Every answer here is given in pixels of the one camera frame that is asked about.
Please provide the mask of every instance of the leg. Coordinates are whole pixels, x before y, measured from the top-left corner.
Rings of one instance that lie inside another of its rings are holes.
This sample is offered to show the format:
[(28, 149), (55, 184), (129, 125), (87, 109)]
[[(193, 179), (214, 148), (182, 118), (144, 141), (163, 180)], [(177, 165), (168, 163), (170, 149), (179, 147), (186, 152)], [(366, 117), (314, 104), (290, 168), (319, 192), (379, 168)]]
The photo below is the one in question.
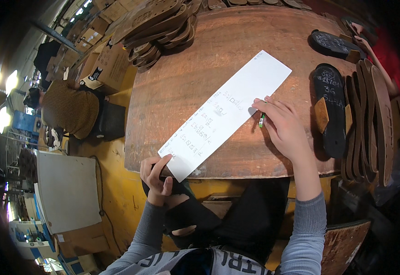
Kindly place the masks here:
[(249, 185), (214, 236), (265, 264), (284, 217), (289, 183), (289, 178), (278, 178)]
[[(146, 195), (149, 188), (142, 181)], [(183, 186), (174, 180), (172, 195), (166, 200), (169, 206), (165, 213), (165, 229), (173, 239), (175, 245), (185, 249), (189, 245), (208, 245), (210, 232), (216, 228), (221, 220), (212, 211), (204, 207)]]

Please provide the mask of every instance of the person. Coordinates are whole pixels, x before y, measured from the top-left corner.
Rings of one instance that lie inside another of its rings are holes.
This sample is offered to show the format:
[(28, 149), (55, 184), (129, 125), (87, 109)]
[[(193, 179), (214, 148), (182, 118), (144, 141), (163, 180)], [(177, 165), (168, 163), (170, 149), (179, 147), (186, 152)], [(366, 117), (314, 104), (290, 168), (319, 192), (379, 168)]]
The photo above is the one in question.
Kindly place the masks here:
[(104, 100), (109, 98), (74, 80), (54, 80), (45, 93), (30, 88), (23, 103), (33, 109), (41, 108), (44, 125), (65, 129), (81, 140), (95, 131)]
[(383, 74), (390, 98), (400, 95), (400, 58), (387, 31), (377, 28), (378, 36), (375, 36), (360, 24), (352, 22), (351, 25), (358, 35), (363, 34), (373, 45), (371, 47), (366, 39), (354, 36), (356, 44)]
[[(275, 274), (320, 274), (326, 208), (305, 130), (295, 108), (287, 102), (266, 97), (265, 101), (255, 99), (252, 107), (266, 113), (264, 124), (270, 139), (293, 163), (296, 182), (293, 234)], [(159, 178), (171, 157), (142, 161), (140, 174), (148, 197), (141, 220), (128, 251), (101, 274), (272, 274), (264, 265), (274, 245), (275, 236), (271, 235), (280, 222), (272, 225), (273, 219), (265, 216), (274, 214), (271, 206), (278, 203), (275, 194), (264, 194), (263, 188), (274, 190), (284, 184), (249, 185), (223, 220), (216, 221), (208, 209), (197, 207), (201, 204), (192, 194), (183, 193), (181, 184), (171, 177)], [(286, 199), (288, 188), (283, 191)], [(284, 216), (284, 208), (276, 214), (279, 216)], [(181, 250), (161, 252), (164, 231)]]

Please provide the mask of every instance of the factory floor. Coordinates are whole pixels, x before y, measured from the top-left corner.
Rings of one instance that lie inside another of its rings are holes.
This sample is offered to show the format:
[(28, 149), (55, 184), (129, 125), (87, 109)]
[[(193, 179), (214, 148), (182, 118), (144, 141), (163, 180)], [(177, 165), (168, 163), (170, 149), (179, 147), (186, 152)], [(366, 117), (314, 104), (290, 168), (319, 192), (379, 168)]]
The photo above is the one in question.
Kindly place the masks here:
[[(110, 96), (111, 103), (126, 107), (126, 118), (135, 74), (136, 69), (130, 66), (124, 77), (121, 91)], [(95, 155), (100, 161), (104, 188), (104, 210), (113, 223), (115, 238), (122, 253), (131, 244), (146, 201), (139, 173), (130, 172), (124, 168), (124, 146), (124, 138), (111, 142), (101, 142), (97, 145), (91, 142), (79, 144), (70, 140), (71, 155), (82, 157)], [(101, 201), (99, 171), (97, 171), (97, 177), (98, 194)], [(328, 201), (330, 195), (330, 179), (331, 177), (321, 179), (326, 201)], [(253, 183), (254, 180), (190, 179), (189, 183), (197, 199), (203, 200), (212, 193), (241, 194), (245, 187)], [(296, 187), (294, 181), (291, 181), (288, 197), (295, 198), (295, 195)], [(266, 267), (270, 270), (274, 270), (280, 263), (282, 251), (287, 245), (293, 229), (293, 213), (294, 202), (290, 203), (287, 209), (282, 230), (266, 264)], [(114, 242), (112, 228), (107, 217), (102, 217), (102, 223), (110, 250), (97, 253), (95, 256), (99, 258), (103, 265), (107, 266), (119, 257), (121, 252)], [(173, 251), (177, 250), (177, 247), (170, 238), (163, 236), (162, 250)]]

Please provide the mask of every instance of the stack of wood pieces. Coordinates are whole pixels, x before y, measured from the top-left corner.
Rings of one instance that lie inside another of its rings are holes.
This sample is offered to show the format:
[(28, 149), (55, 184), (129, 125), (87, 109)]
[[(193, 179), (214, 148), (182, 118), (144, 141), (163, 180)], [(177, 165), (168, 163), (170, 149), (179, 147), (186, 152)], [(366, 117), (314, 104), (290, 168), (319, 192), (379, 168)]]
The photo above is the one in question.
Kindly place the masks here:
[(302, 0), (203, 0), (203, 10), (218, 10), (220, 8), (230, 8), (246, 5), (270, 5), (285, 6), (300, 10), (311, 11), (312, 8), (302, 2)]
[(340, 173), (344, 180), (386, 186), (391, 177), (394, 130), (391, 102), (380, 70), (368, 59), (345, 79), (347, 148)]
[(110, 44), (122, 43), (128, 61), (144, 72), (162, 53), (182, 51), (194, 42), (202, 0), (150, 0), (137, 6), (119, 25)]
[(223, 219), (232, 204), (240, 198), (240, 195), (229, 195), (227, 193), (213, 193), (202, 205)]
[(36, 156), (28, 149), (22, 149), (18, 157), (18, 167), (20, 168), (20, 175), (32, 181), (38, 182), (37, 162)]

